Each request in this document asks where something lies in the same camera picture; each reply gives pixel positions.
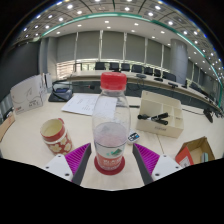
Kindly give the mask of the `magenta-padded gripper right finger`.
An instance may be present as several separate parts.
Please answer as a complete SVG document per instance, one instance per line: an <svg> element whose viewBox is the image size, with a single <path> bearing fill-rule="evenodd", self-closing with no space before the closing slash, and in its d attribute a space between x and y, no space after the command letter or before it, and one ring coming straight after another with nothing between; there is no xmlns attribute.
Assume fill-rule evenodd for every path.
<svg viewBox="0 0 224 224"><path fill-rule="evenodd" d="M140 144L133 144L133 155L145 185L182 169L170 156L158 155Z"/></svg>

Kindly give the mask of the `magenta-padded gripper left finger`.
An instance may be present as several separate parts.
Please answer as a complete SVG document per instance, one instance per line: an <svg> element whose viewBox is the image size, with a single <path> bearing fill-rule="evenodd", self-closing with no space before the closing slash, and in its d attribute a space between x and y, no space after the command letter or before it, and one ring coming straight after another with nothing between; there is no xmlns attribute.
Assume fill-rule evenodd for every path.
<svg viewBox="0 0 224 224"><path fill-rule="evenodd" d="M57 154L43 169L76 185L80 185L90 155L91 144L87 143L67 155Z"/></svg>

